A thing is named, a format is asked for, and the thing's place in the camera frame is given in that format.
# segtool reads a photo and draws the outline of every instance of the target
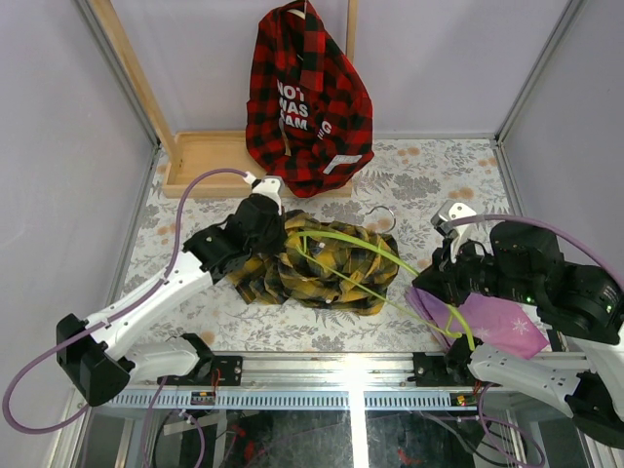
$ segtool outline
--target white wall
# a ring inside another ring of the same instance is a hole
[[[624,2],[591,0],[505,147],[526,213],[624,271]]]
[[[104,305],[150,144],[69,0],[0,2],[0,389],[55,344],[57,321]],[[53,360],[19,387],[18,419],[59,421]],[[0,465],[40,467],[51,438],[0,421]]]
[[[361,0],[375,130],[493,134],[567,0]],[[242,129],[258,21],[278,0],[113,2],[174,131]],[[347,0],[312,2],[340,47]]]

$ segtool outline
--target pink cloth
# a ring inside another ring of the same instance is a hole
[[[449,310],[434,295],[409,288],[406,299],[423,319],[435,322],[441,329],[447,325]],[[530,359],[548,345],[548,340],[541,331],[514,302],[470,294],[466,302],[459,307],[459,311],[475,337],[519,358]],[[459,322],[453,320],[450,331],[463,332],[463,328]],[[447,349],[454,342],[454,339],[437,331],[432,332]]]

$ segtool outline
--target black bracket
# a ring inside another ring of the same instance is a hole
[[[240,387],[243,377],[242,356],[214,356],[208,375],[198,378],[196,375],[171,376],[167,383],[180,387],[213,387],[219,377],[218,387]]]
[[[624,449],[624,422],[613,408],[613,400],[603,380],[595,373],[582,372],[572,395],[565,401],[572,409],[572,422],[592,439],[616,449]]]
[[[475,345],[480,344],[483,342],[475,338]],[[444,356],[413,353],[414,376],[408,381],[416,382],[418,387],[474,386],[477,379],[468,370],[471,354],[466,335],[457,339]]]

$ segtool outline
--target yellow plaid shirt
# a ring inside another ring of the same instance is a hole
[[[292,297],[306,307],[352,310],[360,315],[377,314],[383,306],[381,299],[341,279],[300,253],[298,249],[303,250],[303,238],[292,234],[312,230],[341,232],[393,255],[399,254],[397,242],[389,234],[377,234],[364,227],[339,221],[322,223],[310,214],[289,212],[286,249],[275,256],[252,257],[241,270],[228,275],[239,294],[248,304],[255,300],[265,304],[283,304]],[[384,297],[399,272],[394,262],[345,241],[310,237],[307,240],[307,253],[323,265]]]

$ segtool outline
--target white tag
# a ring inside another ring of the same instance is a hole
[[[355,164],[362,159],[362,155],[358,154],[357,156],[347,156],[346,154],[336,154],[328,166],[323,171],[323,174],[329,174],[333,171],[339,164]]]

